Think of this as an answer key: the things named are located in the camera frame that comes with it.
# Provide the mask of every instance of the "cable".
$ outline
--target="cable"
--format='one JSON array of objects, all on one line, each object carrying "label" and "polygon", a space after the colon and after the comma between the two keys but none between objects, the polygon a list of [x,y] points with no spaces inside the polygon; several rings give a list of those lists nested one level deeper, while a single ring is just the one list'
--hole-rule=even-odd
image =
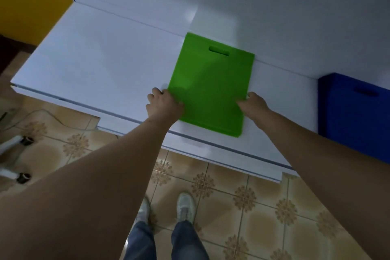
[{"label": "cable", "polygon": [[46,110],[46,109],[38,109],[38,110],[34,110],[34,111],[31,111],[30,113],[28,113],[25,117],[23,117],[21,120],[19,120],[18,122],[14,123],[13,125],[11,125],[10,127],[6,128],[6,129],[2,129],[0,130],[0,132],[5,132],[7,130],[10,130],[14,127],[16,127],[18,124],[20,124],[23,120],[25,120],[29,115],[31,115],[32,113],[35,113],[35,112],[38,112],[38,111],[44,111],[46,112],[47,114],[49,114],[51,117],[53,117],[56,121],[58,121],[60,124],[62,124],[63,126],[65,127],[68,127],[70,129],[74,129],[74,130],[80,130],[80,131],[83,131],[83,132],[93,132],[95,130],[99,130],[97,128],[95,129],[90,129],[90,130],[85,130],[85,129],[78,129],[78,128],[75,128],[75,127],[70,127],[66,124],[63,124],[61,120],[59,120],[55,115],[53,115],[50,111]]}]

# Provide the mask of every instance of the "person's foot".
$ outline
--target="person's foot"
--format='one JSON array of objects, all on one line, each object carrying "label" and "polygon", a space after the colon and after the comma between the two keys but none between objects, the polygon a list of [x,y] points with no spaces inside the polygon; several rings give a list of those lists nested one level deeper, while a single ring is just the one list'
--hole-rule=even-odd
[{"label": "person's foot", "polygon": [[176,207],[178,211],[178,222],[188,220],[194,222],[195,217],[195,202],[191,194],[182,192],[178,198],[178,204]]},{"label": "person's foot", "polygon": [[148,224],[149,213],[150,213],[149,200],[146,197],[144,197],[144,199],[142,200],[140,209],[138,210],[137,217],[135,217],[133,226],[135,223],[138,223],[140,221]]}]

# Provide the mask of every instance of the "tiled floor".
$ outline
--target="tiled floor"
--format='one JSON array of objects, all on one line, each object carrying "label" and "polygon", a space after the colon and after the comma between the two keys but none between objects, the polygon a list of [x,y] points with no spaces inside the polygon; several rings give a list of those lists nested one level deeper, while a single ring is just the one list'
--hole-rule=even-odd
[{"label": "tiled floor", "polygon": [[[93,129],[98,122],[93,116],[25,97],[12,123],[37,109],[50,111],[73,128]],[[66,126],[44,111],[31,114],[0,133],[0,141],[24,134],[37,142],[3,154],[0,162],[17,160],[16,167],[28,168],[34,183],[117,139]],[[28,185],[0,178],[0,204]],[[277,184],[161,149],[146,191],[159,260],[170,259],[176,200],[182,191],[195,199],[194,225],[212,260],[369,259],[300,178],[284,175]]]}]

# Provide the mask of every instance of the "jeans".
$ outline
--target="jeans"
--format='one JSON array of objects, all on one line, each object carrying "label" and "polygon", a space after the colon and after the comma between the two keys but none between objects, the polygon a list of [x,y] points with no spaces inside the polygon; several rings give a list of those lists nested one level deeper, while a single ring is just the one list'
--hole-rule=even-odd
[{"label": "jeans", "polygon": [[[127,250],[123,260],[156,260],[153,233],[145,222],[138,222],[127,238]],[[171,236],[172,260],[209,260],[193,225],[189,221],[176,224]]]}]

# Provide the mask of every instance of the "forearm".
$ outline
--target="forearm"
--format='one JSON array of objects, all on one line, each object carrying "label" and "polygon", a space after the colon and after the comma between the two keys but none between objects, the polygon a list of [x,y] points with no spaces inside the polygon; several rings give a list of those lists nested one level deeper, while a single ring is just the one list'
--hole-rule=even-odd
[{"label": "forearm", "polygon": [[390,167],[270,110],[257,124],[309,188],[373,258],[390,257]]},{"label": "forearm", "polygon": [[49,258],[118,259],[167,130],[145,121],[16,196],[0,210],[2,255],[38,259],[44,243]]}]

